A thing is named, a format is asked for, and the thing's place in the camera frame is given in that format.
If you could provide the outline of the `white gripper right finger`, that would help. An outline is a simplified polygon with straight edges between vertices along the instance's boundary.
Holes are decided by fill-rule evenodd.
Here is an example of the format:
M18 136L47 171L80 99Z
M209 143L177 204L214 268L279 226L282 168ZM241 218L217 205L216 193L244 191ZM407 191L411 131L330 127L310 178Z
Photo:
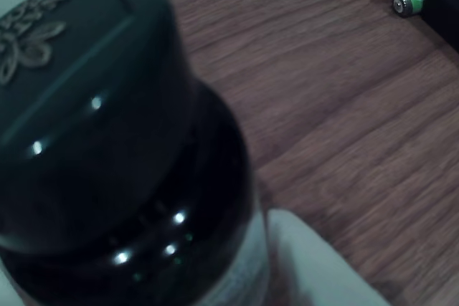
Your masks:
M388 305L347 261L294 213L268 212L270 249L291 305Z

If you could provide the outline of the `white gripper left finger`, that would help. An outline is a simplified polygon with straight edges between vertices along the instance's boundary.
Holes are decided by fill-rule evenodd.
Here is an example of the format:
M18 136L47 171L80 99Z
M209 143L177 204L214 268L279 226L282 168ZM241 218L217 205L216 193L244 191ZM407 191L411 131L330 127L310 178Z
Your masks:
M1 306L21 306L21 298L10 282L8 273L6 272L3 262L1 262L0 271L0 302Z

